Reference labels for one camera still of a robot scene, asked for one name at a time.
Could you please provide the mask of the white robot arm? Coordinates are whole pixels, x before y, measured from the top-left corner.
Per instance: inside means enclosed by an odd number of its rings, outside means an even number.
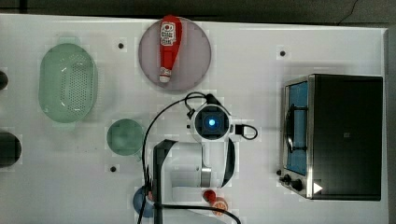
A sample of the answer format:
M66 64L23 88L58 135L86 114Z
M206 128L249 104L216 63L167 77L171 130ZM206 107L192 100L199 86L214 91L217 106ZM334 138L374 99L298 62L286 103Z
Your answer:
M165 139L152 151L154 224L226 224L198 201L201 189L221 189L233 177L231 115L221 105L202 105L190 131L191 142Z

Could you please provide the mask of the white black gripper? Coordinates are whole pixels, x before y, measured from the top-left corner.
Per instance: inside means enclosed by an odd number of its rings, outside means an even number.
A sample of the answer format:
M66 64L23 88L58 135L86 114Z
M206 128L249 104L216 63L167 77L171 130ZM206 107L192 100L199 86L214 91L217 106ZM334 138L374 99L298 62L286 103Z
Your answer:
M191 116L188 129L197 142L221 141L232 128L231 114L222 106L205 104Z

